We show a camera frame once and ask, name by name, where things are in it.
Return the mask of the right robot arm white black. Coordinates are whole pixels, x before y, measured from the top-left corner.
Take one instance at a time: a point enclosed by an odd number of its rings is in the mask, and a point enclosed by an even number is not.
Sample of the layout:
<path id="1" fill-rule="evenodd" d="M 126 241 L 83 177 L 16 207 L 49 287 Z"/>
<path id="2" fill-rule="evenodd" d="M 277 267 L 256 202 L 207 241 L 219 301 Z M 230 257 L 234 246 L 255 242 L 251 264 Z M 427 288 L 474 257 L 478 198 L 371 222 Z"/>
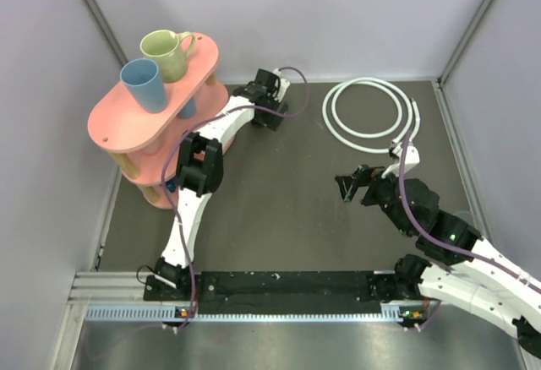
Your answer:
<path id="1" fill-rule="evenodd" d="M 380 167 L 361 165 L 335 181 L 343 201 L 352 201 L 365 188 L 362 205 L 380 207 L 402 235 L 416 237 L 425 257 L 399 261 L 394 286 L 401 297 L 420 293 L 452 304 L 540 356 L 538 279 L 513 264 L 474 226 L 442 210 L 439 195 L 417 178 L 385 176 Z"/>

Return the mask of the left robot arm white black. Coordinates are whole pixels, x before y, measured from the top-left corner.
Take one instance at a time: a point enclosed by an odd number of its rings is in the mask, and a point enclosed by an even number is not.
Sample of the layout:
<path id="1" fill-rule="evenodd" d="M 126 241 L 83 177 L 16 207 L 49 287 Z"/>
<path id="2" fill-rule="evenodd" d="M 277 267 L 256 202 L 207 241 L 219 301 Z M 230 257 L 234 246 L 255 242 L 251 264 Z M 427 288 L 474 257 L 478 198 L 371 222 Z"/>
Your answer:
<path id="1" fill-rule="evenodd" d="M 283 68 L 258 70 L 254 80 L 236 88 L 226 105 L 212 118 L 196 123 L 182 134 L 174 176 L 162 180 L 168 201 L 172 195 L 174 221 L 170 237 L 147 278 L 147 291 L 160 287 L 171 298 L 196 301 L 194 243 L 210 197 L 224 175 L 223 148 L 249 123 L 276 130 L 288 110 L 284 96 L 290 85 Z"/>

